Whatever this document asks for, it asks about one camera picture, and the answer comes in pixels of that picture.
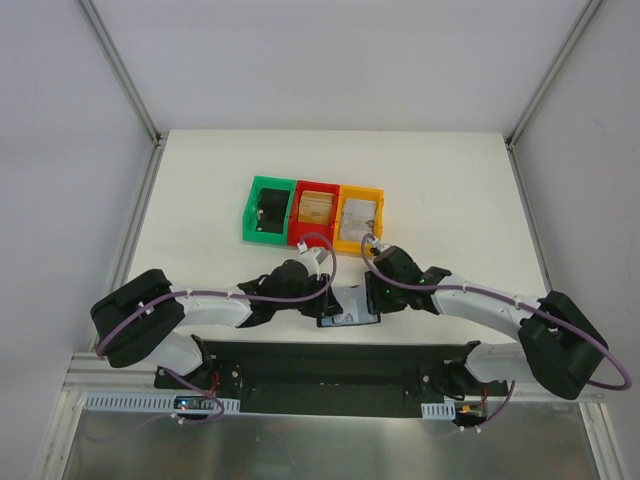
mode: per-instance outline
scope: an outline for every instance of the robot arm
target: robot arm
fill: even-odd
[[[144,360],[169,368],[180,376],[192,375],[208,362],[210,355],[200,339],[182,335],[175,331],[177,328],[194,325],[254,327],[269,322],[277,311],[286,309],[297,309],[302,315],[317,319],[342,313],[331,289],[303,302],[274,303],[243,298],[295,299],[322,289],[329,281],[328,275],[319,273],[327,251],[317,247],[307,249],[305,245],[299,248],[297,260],[285,261],[271,274],[213,291],[172,285],[162,270],[148,270],[91,308],[100,338],[106,339],[141,307],[162,296],[171,298],[144,311],[109,342],[103,353],[114,368]],[[226,292],[226,295],[203,292]]]
[[[374,292],[368,296],[372,313],[395,312],[410,306],[435,315],[466,318],[518,342],[471,343],[465,358],[443,365],[441,374],[452,396],[464,395],[479,383],[494,380],[537,381],[555,395],[571,400],[580,394],[602,361],[602,353],[577,335],[520,308],[520,303],[551,313],[608,348],[594,326],[562,293],[552,291],[542,299],[513,295],[482,287],[442,268],[431,267],[423,272],[397,246],[376,244],[372,251],[374,265],[387,279],[406,285],[435,287],[409,290],[386,282],[374,272],[367,272],[367,289]],[[513,299],[513,305],[506,304],[500,297]]]
[[[431,267],[423,272],[397,246],[374,245],[372,251],[373,263],[381,274],[377,276],[373,271],[365,274],[366,309],[372,318],[409,306],[435,315],[466,318],[514,340],[504,345],[471,342],[464,349],[463,357],[444,362],[436,373],[440,389],[446,394],[465,395],[494,380],[515,380],[537,381],[562,398],[575,399],[603,359],[602,353],[589,342],[556,328],[518,305],[522,302],[549,312],[591,335],[606,348],[604,339],[566,295],[552,291],[539,299],[505,294],[480,287],[442,268]],[[125,367],[145,360],[169,368],[192,382],[205,382],[210,381],[213,368],[205,343],[174,329],[203,324],[253,327],[270,321],[283,309],[297,309],[302,315],[315,317],[319,326],[325,325],[323,319],[343,312],[331,288],[302,302],[255,299],[255,296],[303,298],[327,284],[328,275],[318,273],[326,251],[302,247],[301,252],[298,260],[288,260],[269,275],[223,289],[228,294],[222,295],[220,291],[213,292],[216,295],[211,295],[211,291],[194,291],[193,296],[187,293],[179,298],[176,294],[174,298],[171,292],[185,292],[185,289],[172,286],[161,270],[142,274],[91,309],[100,338],[105,339],[141,307],[167,297],[113,337],[104,352],[111,366]],[[509,305],[499,297],[516,300]]]

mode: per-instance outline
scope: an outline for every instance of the white tabletop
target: white tabletop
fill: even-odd
[[[498,134],[173,130],[129,278],[161,268],[173,283],[226,288],[270,273],[295,249],[242,242],[254,175],[384,190],[383,240],[426,270],[544,296],[544,284],[503,139]],[[330,261],[325,262],[330,271]],[[336,285],[363,283],[358,258],[338,256]],[[318,329],[279,312],[249,329],[198,327],[246,341],[459,344],[508,337],[468,320],[410,309],[382,323]]]

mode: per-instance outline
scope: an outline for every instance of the red wire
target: red wire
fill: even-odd
[[[211,377],[211,380],[213,380],[213,384],[209,389],[209,393],[215,393],[216,388],[218,387],[218,383],[220,383],[220,375],[218,374],[218,372],[213,372],[213,376]]]
[[[480,405],[484,406],[485,402],[487,401],[487,397],[489,397],[489,387],[487,387],[486,383],[482,385],[482,393],[482,402],[480,402]]]

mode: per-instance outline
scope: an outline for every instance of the metal floor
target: metal floor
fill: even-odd
[[[85,411],[107,437],[149,414]],[[65,479],[341,480],[544,479],[598,475],[577,404],[512,403],[481,434],[450,422],[229,415],[178,426],[161,419],[123,438],[74,440]]]

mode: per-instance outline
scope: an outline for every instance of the white wall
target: white wall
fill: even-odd
[[[516,149],[554,287],[584,308],[636,384],[639,23],[640,2],[606,2]],[[638,388],[608,396],[630,478],[640,478]]]
[[[509,133],[586,0],[97,0],[158,127]]]
[[[150,154],[72,0],[0,14],[0,477],[29,478]]]

